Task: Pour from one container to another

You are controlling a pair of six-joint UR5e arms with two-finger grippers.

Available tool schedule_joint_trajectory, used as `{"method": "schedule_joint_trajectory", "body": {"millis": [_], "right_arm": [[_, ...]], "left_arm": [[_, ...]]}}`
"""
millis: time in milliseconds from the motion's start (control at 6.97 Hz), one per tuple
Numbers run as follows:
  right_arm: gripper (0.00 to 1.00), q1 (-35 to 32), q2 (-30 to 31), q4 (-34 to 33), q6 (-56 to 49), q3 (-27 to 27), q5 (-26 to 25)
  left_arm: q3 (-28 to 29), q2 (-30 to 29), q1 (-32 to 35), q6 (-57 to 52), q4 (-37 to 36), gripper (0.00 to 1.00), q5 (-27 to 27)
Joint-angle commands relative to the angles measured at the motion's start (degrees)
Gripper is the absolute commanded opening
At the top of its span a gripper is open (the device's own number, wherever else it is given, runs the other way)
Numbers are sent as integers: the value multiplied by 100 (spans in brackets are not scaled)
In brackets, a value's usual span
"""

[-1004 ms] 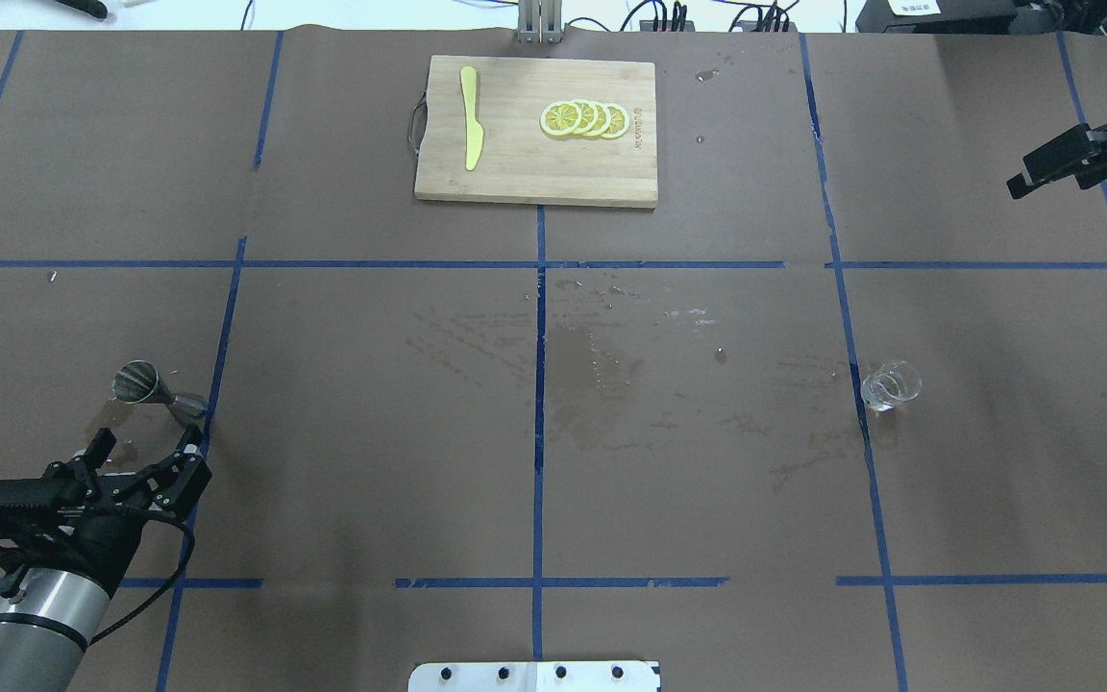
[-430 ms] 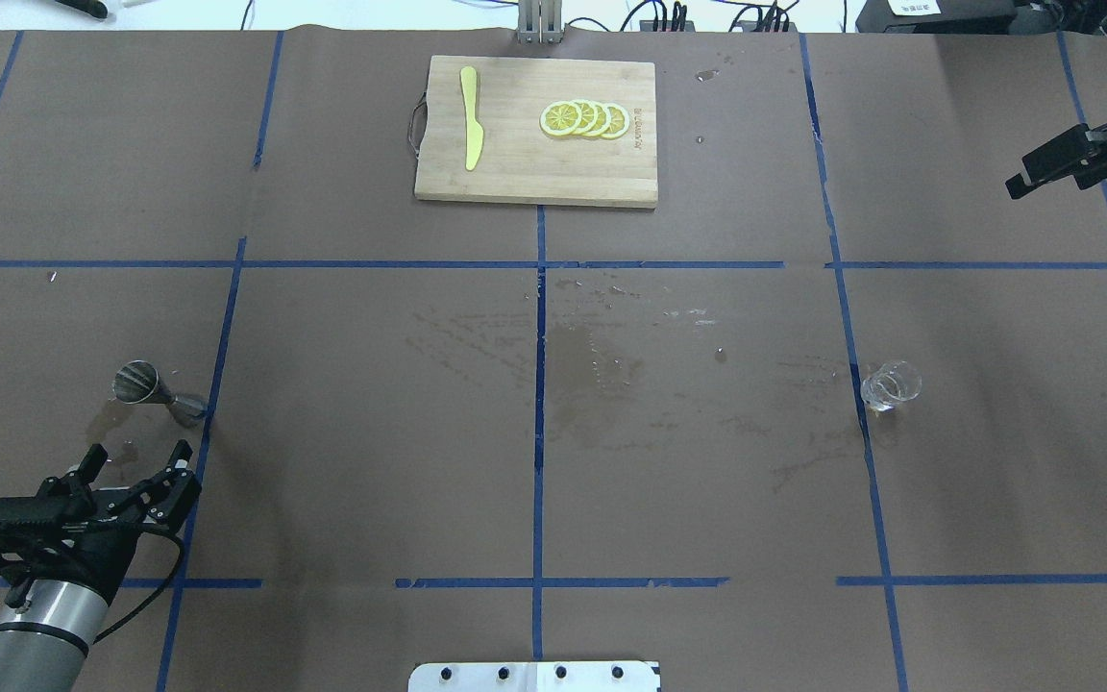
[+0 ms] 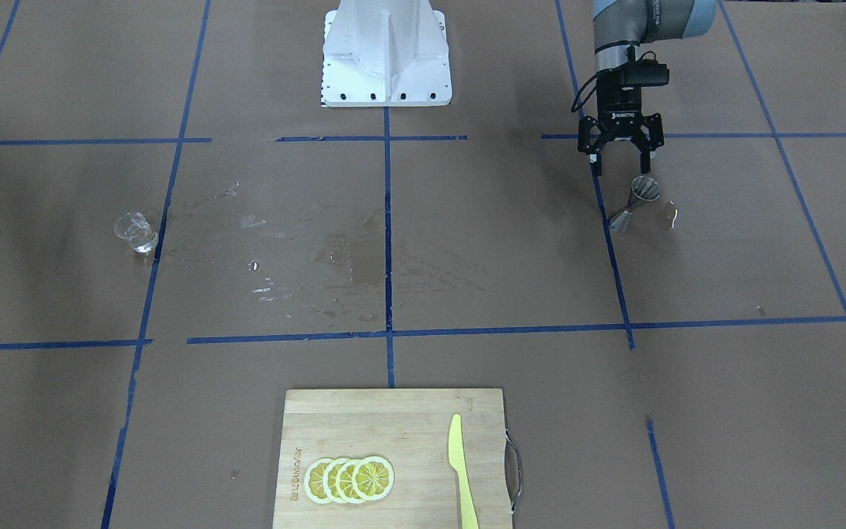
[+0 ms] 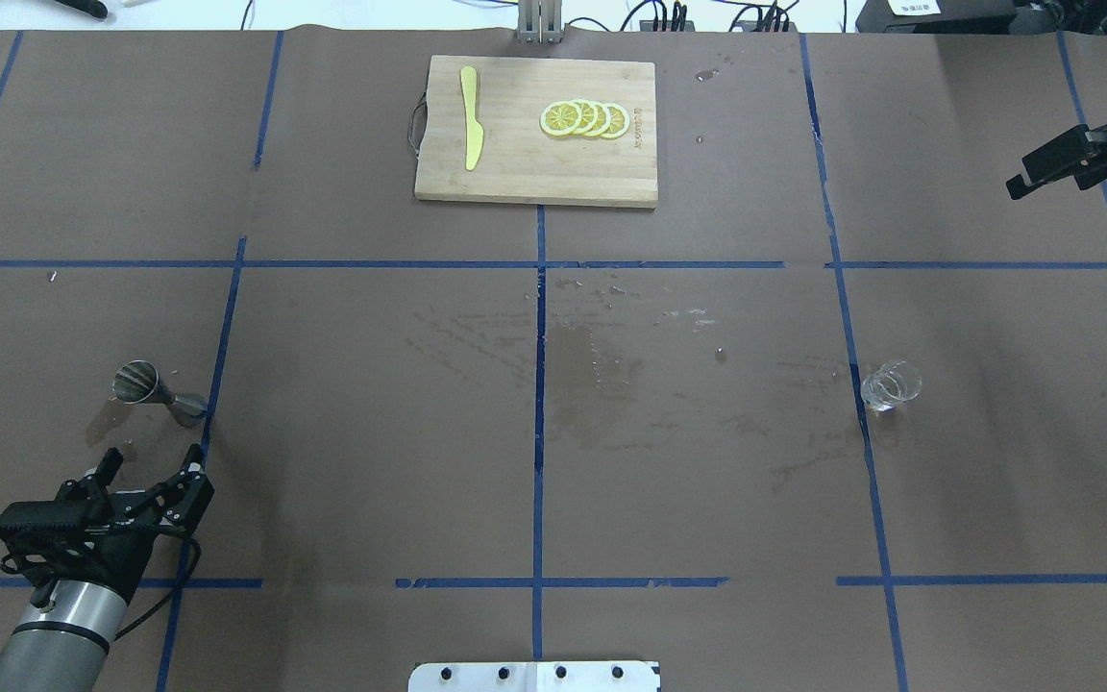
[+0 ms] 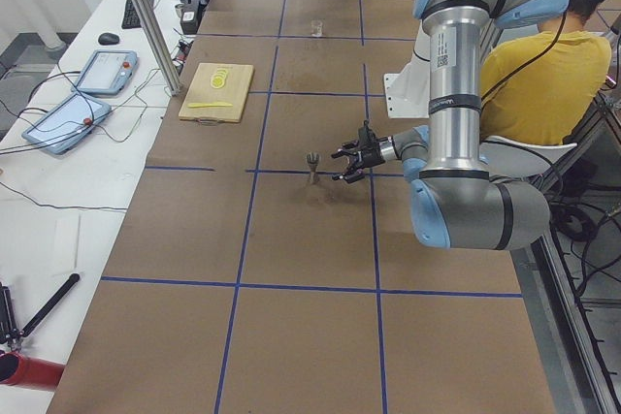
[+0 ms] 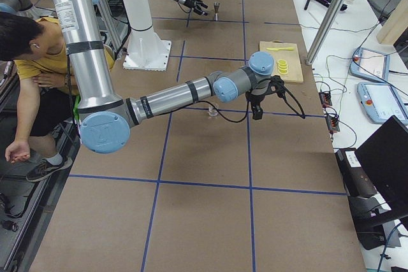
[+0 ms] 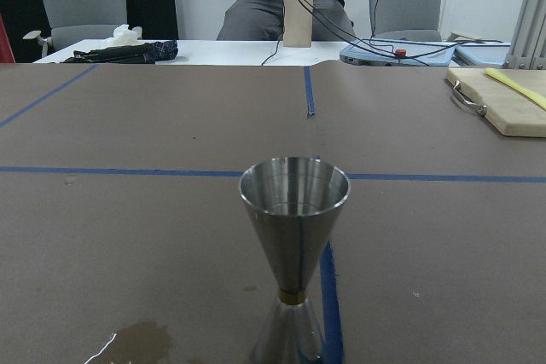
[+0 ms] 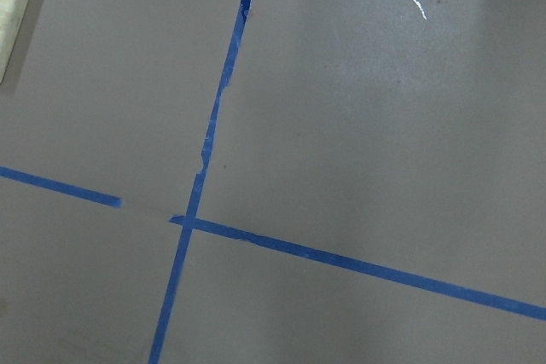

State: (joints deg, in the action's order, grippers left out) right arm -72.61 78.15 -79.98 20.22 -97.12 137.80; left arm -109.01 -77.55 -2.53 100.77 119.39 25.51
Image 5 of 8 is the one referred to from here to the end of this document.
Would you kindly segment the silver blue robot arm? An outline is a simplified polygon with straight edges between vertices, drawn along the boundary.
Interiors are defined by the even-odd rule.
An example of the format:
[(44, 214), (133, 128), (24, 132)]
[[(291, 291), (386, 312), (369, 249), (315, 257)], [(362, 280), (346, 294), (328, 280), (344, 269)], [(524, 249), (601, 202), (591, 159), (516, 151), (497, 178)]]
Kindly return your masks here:
[(480, 33), (488, 22), (507, 29), (560, 15), (569, 0), (414, 0), (430, 38), (430, 100), (425, 132), (378, 138), (368, 128), (338, 155), (342, 180), (390, 160), (403, 165), (413, 230), (427, 246), (513, 250), (547, 229), (542, 193), (520, 180), (494, 181), (479, 157)]

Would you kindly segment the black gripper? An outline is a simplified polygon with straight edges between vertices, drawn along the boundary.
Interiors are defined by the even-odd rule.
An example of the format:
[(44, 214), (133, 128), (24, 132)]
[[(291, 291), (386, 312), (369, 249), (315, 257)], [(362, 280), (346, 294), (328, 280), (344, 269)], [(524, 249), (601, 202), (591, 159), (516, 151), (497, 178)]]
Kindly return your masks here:
[(350, 166), (342, 173), (332, 175), (334, 181), (357, 182), (365, 178), (364, 169), (382, 165), (393, 159), (393, 139), (391, 137), (359, 137), (358, 141), (343, 143), (332, 158), (352, 157)]

